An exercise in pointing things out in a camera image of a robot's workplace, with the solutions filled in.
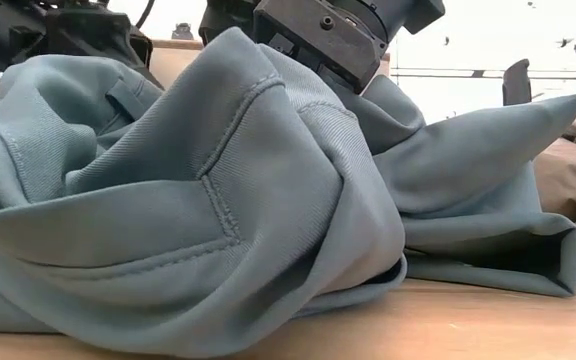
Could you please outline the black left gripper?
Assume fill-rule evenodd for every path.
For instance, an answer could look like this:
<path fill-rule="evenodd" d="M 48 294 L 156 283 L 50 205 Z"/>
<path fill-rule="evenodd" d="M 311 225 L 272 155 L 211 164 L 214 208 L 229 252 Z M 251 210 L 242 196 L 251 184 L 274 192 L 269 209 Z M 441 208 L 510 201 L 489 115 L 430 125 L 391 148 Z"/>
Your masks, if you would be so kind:
<path fill-rule="evenodd" d="M 149 71 L 152 41 L 106 1 L 0 0 L 0 72 L 44 54 L 117 60 L 160 86 Z"/>

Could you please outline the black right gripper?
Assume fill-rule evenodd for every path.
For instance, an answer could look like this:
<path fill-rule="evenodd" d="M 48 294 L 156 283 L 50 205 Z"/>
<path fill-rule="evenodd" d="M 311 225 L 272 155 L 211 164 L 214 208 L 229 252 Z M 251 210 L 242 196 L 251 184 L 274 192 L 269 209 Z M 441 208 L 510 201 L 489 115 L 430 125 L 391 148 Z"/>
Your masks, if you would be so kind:
<path fill-rule="evenodd" d="M 442 0 L 261 0 L 252 38 L 359 94 L 400 29 L 416 34 L 444 14 Z"/>

